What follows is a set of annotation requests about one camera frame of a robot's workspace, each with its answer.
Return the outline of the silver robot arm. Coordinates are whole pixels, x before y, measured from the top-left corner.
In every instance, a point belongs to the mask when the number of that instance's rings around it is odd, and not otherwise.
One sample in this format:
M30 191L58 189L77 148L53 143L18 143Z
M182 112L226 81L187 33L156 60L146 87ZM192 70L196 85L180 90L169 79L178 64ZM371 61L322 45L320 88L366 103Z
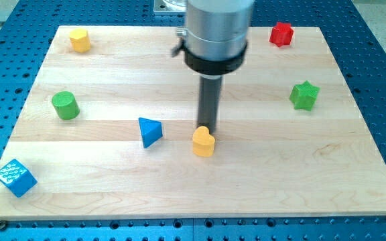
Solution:
M189 0L176 30L184 63L200 75L197 126L216 130L222 80L244 62L254 0Z

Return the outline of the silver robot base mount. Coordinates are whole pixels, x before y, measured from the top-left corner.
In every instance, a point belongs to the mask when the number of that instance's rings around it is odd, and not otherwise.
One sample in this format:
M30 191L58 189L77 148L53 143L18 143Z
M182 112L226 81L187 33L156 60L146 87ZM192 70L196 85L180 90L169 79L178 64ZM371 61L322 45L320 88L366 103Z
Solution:
M186 0L153 0L153 13L155 15L184 14Z

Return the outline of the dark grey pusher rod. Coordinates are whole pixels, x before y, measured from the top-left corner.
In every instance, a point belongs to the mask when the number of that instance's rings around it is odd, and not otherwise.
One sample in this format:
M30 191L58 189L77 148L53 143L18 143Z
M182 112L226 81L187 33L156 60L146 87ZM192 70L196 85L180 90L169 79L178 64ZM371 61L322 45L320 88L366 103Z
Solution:
M197 126L205 126L209 133L216 130L222 76L201 75L198 98Z

